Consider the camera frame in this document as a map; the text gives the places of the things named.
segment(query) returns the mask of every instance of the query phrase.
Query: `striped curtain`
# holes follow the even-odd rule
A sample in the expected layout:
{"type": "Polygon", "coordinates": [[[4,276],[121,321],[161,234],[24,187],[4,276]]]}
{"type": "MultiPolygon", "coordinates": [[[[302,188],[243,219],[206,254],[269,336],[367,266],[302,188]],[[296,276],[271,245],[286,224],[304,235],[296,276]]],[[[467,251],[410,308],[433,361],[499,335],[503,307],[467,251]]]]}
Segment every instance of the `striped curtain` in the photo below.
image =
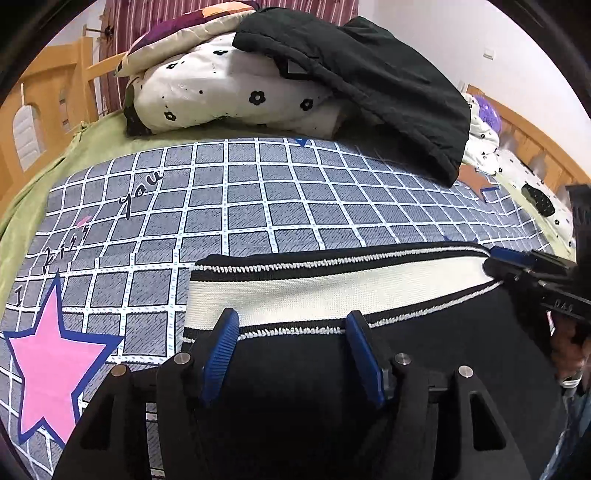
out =
{"type": "MultiPolygon", "coordinates": [[[[107,0],[102,28],[114,27],[115,33],[111,41],[101,43],[100,59],[129,50],[137,38],[164,20],[222,1],[224,0],[107,0]]],[[[301,10],[336,25],[343,25],[356,17],[358,6],[358,0],[258,0],[258,3],[261,8],[301,10]]],[[[116,79],[112,74],[101,78],[103,110],[112,112],[122,107],[126,83],[127,79],[116,79]]]]}

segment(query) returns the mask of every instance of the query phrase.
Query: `pillow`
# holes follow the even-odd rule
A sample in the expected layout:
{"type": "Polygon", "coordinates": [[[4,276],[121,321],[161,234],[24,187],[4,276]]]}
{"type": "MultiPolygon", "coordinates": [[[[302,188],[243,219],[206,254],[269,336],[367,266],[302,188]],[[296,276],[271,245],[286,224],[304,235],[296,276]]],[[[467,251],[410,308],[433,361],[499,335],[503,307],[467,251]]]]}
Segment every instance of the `pillow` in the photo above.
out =
{"type": "Polygon", "coordinates": [[[236,30],[243,18],[258,9],[256,2],[225,2],[159,23],[138,38],[115,70],[129,77],[162,63],[222,33],[236,30]]]}

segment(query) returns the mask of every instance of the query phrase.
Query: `gray plaid mattress cover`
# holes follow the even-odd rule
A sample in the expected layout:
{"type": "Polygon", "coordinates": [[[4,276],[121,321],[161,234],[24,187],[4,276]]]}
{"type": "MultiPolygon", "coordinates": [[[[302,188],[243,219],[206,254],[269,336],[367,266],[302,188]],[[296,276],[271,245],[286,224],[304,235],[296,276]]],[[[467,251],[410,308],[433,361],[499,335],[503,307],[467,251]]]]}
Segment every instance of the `gray plaid mattress cover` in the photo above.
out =
{"type": "MultiPolygon", "coordinates": [[[[189,268],[209,254],[444,239],[551,251],[502,186],[485,197],[328,141],[212,140],[116,158],[52,188],[0,330],[31,329],[59,271],[65,329],[123,337],[81,385],[80,414],[113,364],[148,368],[180,350],[189,268]]],[[[50,478],[63,442],[44,425],[20,431],[21,372],[5,335],[0,419],[34,478],[50,478]]],[[[147,410],[158,478],[157,415],[147,410]]]]}

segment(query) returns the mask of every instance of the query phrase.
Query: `human hand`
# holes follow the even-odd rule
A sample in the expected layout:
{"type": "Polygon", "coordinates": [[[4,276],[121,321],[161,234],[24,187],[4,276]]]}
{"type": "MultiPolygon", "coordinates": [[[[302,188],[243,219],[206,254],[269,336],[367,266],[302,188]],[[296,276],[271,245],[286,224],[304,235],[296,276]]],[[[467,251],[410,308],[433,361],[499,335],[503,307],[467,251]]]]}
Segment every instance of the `human hand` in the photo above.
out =
{"type": "Polygon", "coordinates": [[[587,338],[583,346],[577,345],[571,341],[576,331],[574,320],[553,314],[552,321],[556,328],[550,338],[552,361],[557,370],[556,377],[565,380],[574,376],[587,364],[587,359],[591,355],[591,338],[587,338]]]}

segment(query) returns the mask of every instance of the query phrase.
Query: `wooden headboard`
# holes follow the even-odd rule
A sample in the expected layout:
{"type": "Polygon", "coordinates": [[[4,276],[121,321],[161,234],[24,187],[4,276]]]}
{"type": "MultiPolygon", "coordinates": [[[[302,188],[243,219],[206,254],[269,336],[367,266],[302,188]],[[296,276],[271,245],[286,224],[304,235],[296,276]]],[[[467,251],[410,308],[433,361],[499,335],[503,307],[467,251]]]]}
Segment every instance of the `wooden headboard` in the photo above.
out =
{"type": "Polygon", "coordinates": [[[528,122],[510,108],[486,96],[480,89],[468,86],[471,95],[484,96],[502,118],[503,132],[509,132],[517,141],[515,155],[525,164],[532,158],[545,154],[546,175],[542,179],[550,190],[557,192],[562,186],[573,183],[591,183],[583,169],[542,130],[528,122]]]}
{"type": "Polygon", "coordinates": [[[98,120],[94,78],[113,71],[123,54],[92,64],[92,42],[45,47],[28,66],[0,106],[0,216],[10,201],[45,166],[55,160],[80,130],[98,120]],[[31,105],[45,150],[25,170],[17,153],[13,120],[31,105]]]}

